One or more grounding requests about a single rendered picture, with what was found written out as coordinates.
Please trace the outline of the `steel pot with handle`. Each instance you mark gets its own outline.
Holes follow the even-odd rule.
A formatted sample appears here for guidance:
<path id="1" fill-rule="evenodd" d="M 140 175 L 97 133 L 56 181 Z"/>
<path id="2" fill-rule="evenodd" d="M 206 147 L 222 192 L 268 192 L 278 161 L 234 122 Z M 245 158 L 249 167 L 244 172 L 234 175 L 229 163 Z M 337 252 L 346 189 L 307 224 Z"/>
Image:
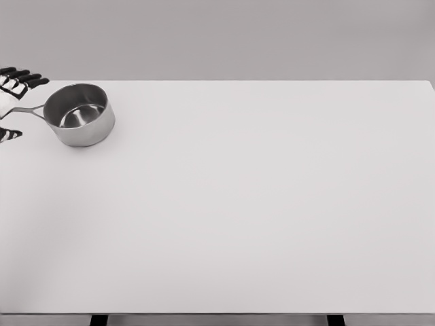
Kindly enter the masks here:
<path id="1" fill-rule="evenodd" d="M 101 87 L 78 83 L 60 88 L 36 107 L 0 109 L 0 120 L 10 113 L 30 113 L 42 119 L 70 147 L 90 147 L 112 132 L 116 117 Z"/>

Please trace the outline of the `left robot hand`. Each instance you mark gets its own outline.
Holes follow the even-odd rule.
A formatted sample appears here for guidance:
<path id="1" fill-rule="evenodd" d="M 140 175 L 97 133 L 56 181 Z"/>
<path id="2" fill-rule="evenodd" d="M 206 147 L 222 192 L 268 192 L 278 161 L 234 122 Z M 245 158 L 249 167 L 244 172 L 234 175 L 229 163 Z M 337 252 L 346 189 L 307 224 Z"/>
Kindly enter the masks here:
<path id="1" fill-rule="evenodd" d="M 28 69 L 0 68 L 0 120 L 17 107 L 28 91 L 49 82 L 47 77 Z"/>

